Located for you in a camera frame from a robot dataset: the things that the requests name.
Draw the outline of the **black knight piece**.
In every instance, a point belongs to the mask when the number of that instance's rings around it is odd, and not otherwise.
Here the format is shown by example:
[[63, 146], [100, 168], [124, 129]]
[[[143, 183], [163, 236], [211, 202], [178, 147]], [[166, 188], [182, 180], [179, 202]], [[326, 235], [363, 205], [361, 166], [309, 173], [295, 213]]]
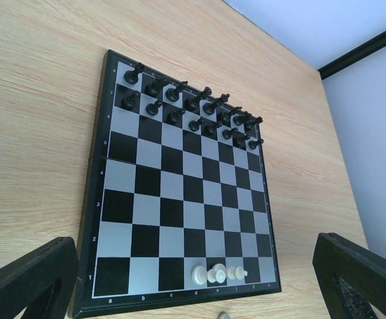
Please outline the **black knight piece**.
[[160, 76], [153, 79], [146, 87], [145, 93], [149, 96], [156, 97], [163, 90], [163, 87], [169, 84], [166, 76]]
[[251, 119], [251, 117], [252, 117], [252, 114], [250, 114], [248, 112], [244, 112], [242, 114], [238, 114], [238, 115], [234, 116], [233, 123], [236, 126], [241, 126], [245, 122], [249, 121]]

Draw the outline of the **white pawn piece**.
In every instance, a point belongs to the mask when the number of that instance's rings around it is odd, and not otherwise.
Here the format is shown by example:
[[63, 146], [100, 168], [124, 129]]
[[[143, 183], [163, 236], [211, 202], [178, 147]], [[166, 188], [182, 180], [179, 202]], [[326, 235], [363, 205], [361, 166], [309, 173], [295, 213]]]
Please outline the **white pawn piece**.
[[217, 319], [231, 319], [231, 316], [230, 316], [230, 314], [227, 313], [227, 312], [221, 312], [221, 313], [218, 315]]

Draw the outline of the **black bishop piece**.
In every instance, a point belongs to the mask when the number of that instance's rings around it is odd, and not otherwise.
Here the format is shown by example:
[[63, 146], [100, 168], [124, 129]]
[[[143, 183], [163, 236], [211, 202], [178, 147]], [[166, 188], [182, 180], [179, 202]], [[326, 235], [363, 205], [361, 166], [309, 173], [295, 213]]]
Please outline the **black bishop piece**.
[[222, 122], [223, 125], [225, 125], [225, 126], [230, 126], [231, 125], [231, 116], [238, 114], [241, 110], [242, 110], [242, 107], [237, 106], [237, 107], [234, 107], [230, 111], [220, 112], [217, 115], [217, 121]]
[[165, 93], [166, 98], [172, 102], [178, 101], [180, 93], [187, 87], [187, 85], [187, 81], [182, 81], [175, 88], [169, 88]]

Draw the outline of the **white queen piece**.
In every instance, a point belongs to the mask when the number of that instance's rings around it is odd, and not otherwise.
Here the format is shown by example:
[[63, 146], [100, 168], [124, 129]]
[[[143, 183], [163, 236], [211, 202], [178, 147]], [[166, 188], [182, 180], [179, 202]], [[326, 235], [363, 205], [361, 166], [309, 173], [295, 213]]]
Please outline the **white queen piece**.
[[195, 266], [191, 272], [191, 280], [196, 285], [203, 285], [207, 282], [207, 269], [204, 266]]

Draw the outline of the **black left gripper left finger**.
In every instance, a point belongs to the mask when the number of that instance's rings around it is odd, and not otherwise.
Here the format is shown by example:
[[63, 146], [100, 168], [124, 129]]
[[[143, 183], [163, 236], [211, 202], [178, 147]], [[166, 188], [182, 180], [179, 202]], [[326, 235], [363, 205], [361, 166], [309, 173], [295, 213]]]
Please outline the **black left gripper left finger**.
[[0, 318], [64, 318], [78, 274], [72, 237], [57, 237], [0, 268]]

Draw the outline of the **black queen piece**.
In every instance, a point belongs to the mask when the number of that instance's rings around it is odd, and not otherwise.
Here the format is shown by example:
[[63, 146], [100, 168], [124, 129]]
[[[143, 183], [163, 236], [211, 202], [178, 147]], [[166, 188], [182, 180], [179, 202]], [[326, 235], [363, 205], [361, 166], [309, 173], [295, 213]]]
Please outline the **black queen piece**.
[[188, 98], [184, 103], [184, 108], [190, 112], [198, 109], [200, 105], [200, 101], [206, 99], [208, 96], [212, 94], [212, 90], [206, 86], [203, 91], [201, 91], [197, 96], [193, 96]]

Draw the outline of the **black pawn piece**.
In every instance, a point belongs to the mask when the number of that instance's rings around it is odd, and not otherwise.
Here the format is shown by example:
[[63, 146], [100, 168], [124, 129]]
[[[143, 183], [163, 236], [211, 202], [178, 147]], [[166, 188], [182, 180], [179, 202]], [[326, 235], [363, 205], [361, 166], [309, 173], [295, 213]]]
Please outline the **black pawn piece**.
[[159, 113], [159, 109], [163, 106], [163, 102], [161, 100], [156, 100], [154, 103], [149, 103], [145, 110], [148, 115], [156, 116]]
[[204, 135], [208, 137], [213, 137], [217, 135], [217, 130], [223, 125], [221, 121], [218, 122], [209, 122], [204, 128]]
[[184, 108], [179, 108], [176, 110], [172, 110], [168, 115], [167, 115], [167, 123], [176, 125], [183, 117], [185, 113]]
[[233, 146], [242, 148], [245, 145], [245, 142], [250, 139], [250, 136], [248, 134], [245, 135], [236, 135], [233, 138]]
[[255, 150], [257, 147], [259, 147], [260, 145], [262, 145], [264, 143], [264, 140], [263, 139], [259, 139], [259, 140], [249, 140], [248, 141], [248, 146], [251, 150]]
[[192, 120], [189, 122], [189, 129], [192, 132], [198, 132], [201, 129], [201, 125], [205, 122], [204, 118], [199, 118], [197, 120]]
[[139, 91], [133, 91], [130, 95], [122, 98], [121, 107], [125, 110], [133, 110], [137, 106], [140, 96]]
[[230, 140], [235, 137], [236, 133], [238, 132], [237, 128], [231, 128], [230, 130], [223, 130], [222, 136], [225, 140]]

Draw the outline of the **black silver chess board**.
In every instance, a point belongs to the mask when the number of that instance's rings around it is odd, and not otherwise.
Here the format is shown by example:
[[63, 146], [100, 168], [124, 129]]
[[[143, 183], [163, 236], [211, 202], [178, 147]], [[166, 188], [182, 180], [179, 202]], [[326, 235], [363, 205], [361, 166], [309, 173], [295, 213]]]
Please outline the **black silver chess board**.
[[[124, 74], [139, 62], [115, 51], [104, 55], [99, 103], [94, 123], [78, 252], [80, 270], [71, 310], [73, 318], [135, 312], [169, 306], [270, 294], [282, 290], [272, 226], [263, 144], [255, 150], [260, 124], [222, 125], [213, 137], [203, 131], [217, 115], [234, 107], [228, 102], [213, 115], [203, 105], [185, 109], [176, 124], [167, 115], [184, 108], [202, 90], [187, 85], [179, 100], [165, 96], [180, 82], [146, 65], [136, 84]], [[145, 87], [166, 76], [169, 84], [156, 97]], [[121, 107], [133, 91], [141, 96], [133, 110]], [[149, 103], [161, 100], [156, 116]], [[189, 122], [204, 118], [198, 132]], [[225, 140], [223, 130], [248, 134], [244, 147]], [[222, 263], [242, 266], [242, 280], [196, 285], [195, 266], [207, 271]]]

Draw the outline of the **black king piece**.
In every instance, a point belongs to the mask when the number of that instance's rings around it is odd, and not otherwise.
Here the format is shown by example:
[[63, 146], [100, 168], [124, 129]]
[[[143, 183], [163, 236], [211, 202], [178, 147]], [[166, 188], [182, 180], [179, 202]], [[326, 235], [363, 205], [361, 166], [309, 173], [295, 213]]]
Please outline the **black king piece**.
[[228, 102], [230, 94], [221, 94], [219, 98], [214, 100], [213, 102], [208, 102], [203, 105], [203, 111], [207, 115], [213, 115], [217, 107], [222, 106], [224, 103]]

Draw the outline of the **white bishop piece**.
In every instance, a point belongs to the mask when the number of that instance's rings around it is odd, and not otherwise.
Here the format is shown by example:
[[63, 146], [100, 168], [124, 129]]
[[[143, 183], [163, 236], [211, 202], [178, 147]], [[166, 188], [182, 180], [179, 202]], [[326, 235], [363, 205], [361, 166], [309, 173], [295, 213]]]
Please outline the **white bishop piece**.
[[230, 266], [227, 269], [227, 277], [230, 280], [242, 280], [248, 276], [248, 272], [242, 266]]

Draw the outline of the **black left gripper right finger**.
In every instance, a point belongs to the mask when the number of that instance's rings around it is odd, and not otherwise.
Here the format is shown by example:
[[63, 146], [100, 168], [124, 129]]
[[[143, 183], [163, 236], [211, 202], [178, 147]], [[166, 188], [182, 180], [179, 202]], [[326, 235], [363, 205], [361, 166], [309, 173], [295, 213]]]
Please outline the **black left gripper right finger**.
[[331, 318], [386, 316], [386, 259], [336, 233], [319, 233], [312, 264]]

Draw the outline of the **black rook piece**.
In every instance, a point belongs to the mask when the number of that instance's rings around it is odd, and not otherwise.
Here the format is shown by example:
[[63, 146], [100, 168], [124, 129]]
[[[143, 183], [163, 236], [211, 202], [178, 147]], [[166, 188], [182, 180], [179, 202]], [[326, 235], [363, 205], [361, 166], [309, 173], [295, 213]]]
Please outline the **black rook piece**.
[[145, 66], [142, 63], [138, 63], [133, 70], [128, 70], [124, 74], [124, 80], [128, 84], [136, 84], [139, 80], [138, 76], [145, 70]]
[[244, 130], [246, 132], [249, 132], [262, 122], [263, 122], [263, 118], [261, 116], [257, 118], [251, 118], [244, 123]]

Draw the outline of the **white king piece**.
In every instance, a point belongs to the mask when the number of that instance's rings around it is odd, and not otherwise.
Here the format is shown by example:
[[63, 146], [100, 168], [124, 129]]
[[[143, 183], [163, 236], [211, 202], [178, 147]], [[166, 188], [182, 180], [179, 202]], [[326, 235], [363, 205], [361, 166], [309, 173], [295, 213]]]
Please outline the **white king piece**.
[[211, 284], [223, 284], [227, 279], [227, 268], [222, 263], [217, 263], [207, 271], [207, 281]]

